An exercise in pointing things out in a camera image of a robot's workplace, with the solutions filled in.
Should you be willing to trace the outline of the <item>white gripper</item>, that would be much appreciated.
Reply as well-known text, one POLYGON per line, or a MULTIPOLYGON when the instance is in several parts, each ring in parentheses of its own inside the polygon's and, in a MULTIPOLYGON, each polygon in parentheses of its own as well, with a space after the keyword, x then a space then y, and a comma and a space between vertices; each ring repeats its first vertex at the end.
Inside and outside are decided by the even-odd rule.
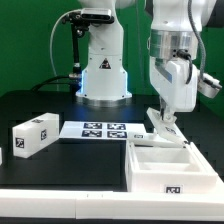
POLYGON ((150 83, 160 95, 160 116, 164 121, 168 106, 174 112, 191 112, 196 104, 197 68, 189 83, 189 63, 183 59, 164 61, 150 58, 150 83))

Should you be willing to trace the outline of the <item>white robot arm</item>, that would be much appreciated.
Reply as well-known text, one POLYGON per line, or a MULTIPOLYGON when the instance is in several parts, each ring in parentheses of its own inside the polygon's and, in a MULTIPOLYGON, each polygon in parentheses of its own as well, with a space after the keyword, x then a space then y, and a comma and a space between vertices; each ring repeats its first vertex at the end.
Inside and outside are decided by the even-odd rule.
MULTIPOLYGON (((80 18, 90 24, 88 64, 79 96, 93 104, 128 99, 127 73, 122 67, 123 28, 116 10, 133 0, 79 0, 80 18)), ((172 121, 176 112, 190 112, 196 95, 213 98, 219 81, 193 61, 206 59, 201 31, 224 27, 224 0, 145 0, 152 18, 149 49, 150 83, 160 97, 160 117, 172 121)))

